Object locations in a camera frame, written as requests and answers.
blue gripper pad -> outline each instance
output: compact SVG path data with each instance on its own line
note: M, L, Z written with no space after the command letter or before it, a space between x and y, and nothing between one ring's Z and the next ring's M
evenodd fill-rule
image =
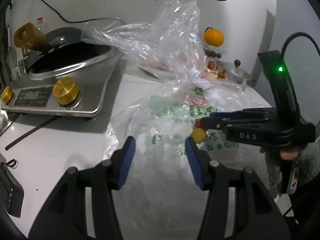
M186 154L195 183L201 190L210 189L212 175L209 172L210 157L207 152L199 150L195 141L188 137L185 141Z
M210 117L218 117L218 118L230 118L232 120L239 120L242 119L242 114L240 113L223 113L223 112L213 112L210 114Z
M136 140L129 136L123 148L116 150L111 156L113 166L108 181L113 184L112 189L119 190L125 184L135 151Z

plastic bag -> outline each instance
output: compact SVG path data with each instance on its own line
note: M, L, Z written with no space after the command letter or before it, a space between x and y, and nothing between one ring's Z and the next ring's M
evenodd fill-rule
M222 85L211 84L210 89L204 90L194 85L167 83L110 121L104 159L110 158L127 136L134 136L137 141L127 182L120 192L114 193L117 210L130 217L136 230L162 237L196 238L207 192L202 192L194 182L184 140L195 120L211 112L257 107L240 89L219 87ZM229 168L253 167L268 185L264 156L259 154L258 147L229 142L221 131L208 130L207 140L199 148Z
M117 46L150 72L156 65L177 77L115 116L106 132L103 159L122 147L127 136L136 139L127 182L113 194L121 228L129 218L136 232L151 232L146 239L195 239L199 231L208 193L194 183L184 149L195 120L214 111L258 107L237 84L209 82L198 24L196 2L169 1L151 25L110 29L92 22L83 33L82 40ZM268 184L258 147L229 142L217 130L209 130L199 147L229 168L252 166Z
M174 72L176 76L189 75L191 68L205 66L204 50L198 37L199 17L196 1L185 4L167 1L152 24L123 26L119 19L88 22L81 40L115 46L159 78L162 77L160 71Z

wooden handle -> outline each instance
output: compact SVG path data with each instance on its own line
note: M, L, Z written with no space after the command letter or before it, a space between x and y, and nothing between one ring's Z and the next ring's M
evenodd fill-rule
M18 48L48 52L53 49L49 39L32 23L19 28L13 36L14 44Z

gold knob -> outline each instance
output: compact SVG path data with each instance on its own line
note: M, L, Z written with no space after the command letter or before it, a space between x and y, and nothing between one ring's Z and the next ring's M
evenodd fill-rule
M53 87L53 95L62 106L74 102L79 94L79 88L72 77L58 80Z
M8 86L3 90L2 95L1 95L1 100L7 105L10 102L12 96L13 96L13 91Z

gray sleeve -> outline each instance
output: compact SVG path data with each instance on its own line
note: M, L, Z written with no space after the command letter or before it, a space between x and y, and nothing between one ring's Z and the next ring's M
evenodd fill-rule
M270 187L275 188L282 180L280 152L266 152L265 159ZM320 172L320 150L316 142L307 145L301 152L298 163L300 166L298 185L302 186L313 180Z

